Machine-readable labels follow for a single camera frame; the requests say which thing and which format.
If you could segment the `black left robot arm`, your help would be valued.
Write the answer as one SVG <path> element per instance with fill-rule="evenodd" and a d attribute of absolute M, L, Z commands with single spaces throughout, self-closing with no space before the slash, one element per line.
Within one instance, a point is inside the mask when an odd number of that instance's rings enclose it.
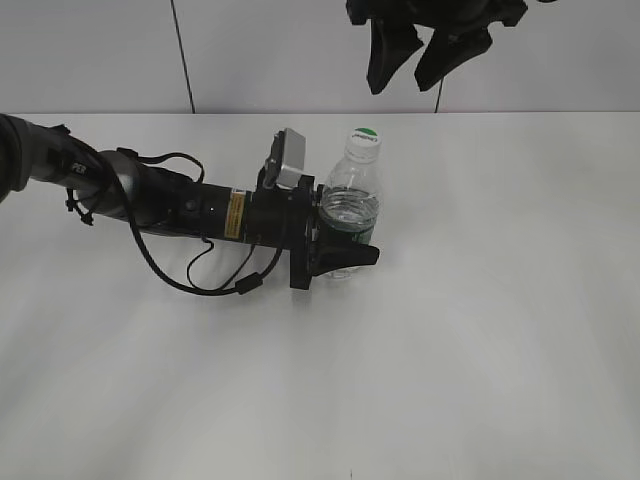
<path fill-rule="evenodd" d="M 282 253 L 289 284 L 306 290 L 313 278 L 347 267 L 372 266 L 380 251 L 347 233 L 333 234 L 320 216 L 325 188 L 303 173 L 305 139 L 278 131 L 258 172 L 255 190 L 207 184 L 202 176 L 164 168 L 173 153 L 144 157 L 119 147 L 97 151 L 65 125 L 43 126 L 1 117 L 1 194 L 35 180 L 61 186 L 65 205 L 91 225 L 97 215 L 126 222 L 151 270 L 177 290 L 198 296 L 246 294 L 263 284 Z M 274 249 L 270 263 L 248 275 L 235 272 L 214 289 L 170 278 L 152 258 L 144 235 L 224 240 Z"/>

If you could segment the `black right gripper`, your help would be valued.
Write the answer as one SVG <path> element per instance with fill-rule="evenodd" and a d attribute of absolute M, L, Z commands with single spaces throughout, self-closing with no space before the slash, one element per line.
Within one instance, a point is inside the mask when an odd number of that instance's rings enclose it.
<path fill-rule="evenodd" d="M 486 53 L 493 44 L 489 27 L 515 27 L 528 11 L 524 1 L 390 0 L 347 1 L 353 25 L 371 25 L 367 82 L 380 94 L 395 73 L 420 48 L 416 26 L 433 35 L 420 58 L 414 77 L 427 92 L 453 70 Z"/>

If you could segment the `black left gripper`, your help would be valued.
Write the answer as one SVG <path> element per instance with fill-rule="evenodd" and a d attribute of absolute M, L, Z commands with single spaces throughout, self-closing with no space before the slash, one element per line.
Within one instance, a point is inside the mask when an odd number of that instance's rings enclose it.
<path fill-rule="evenodd" d="M 317 223 L 319 194 L 315 178 L 302 175 L 292 189 L 264 186 L 265 174 L 257 177 L 243 219 L 243 242 L 289 252 L 289 285 L 308 290 L 313 275 L 373 266 L 380 250 L 364 244 L 321 246 L 312 259 L 313 229 Z"/>

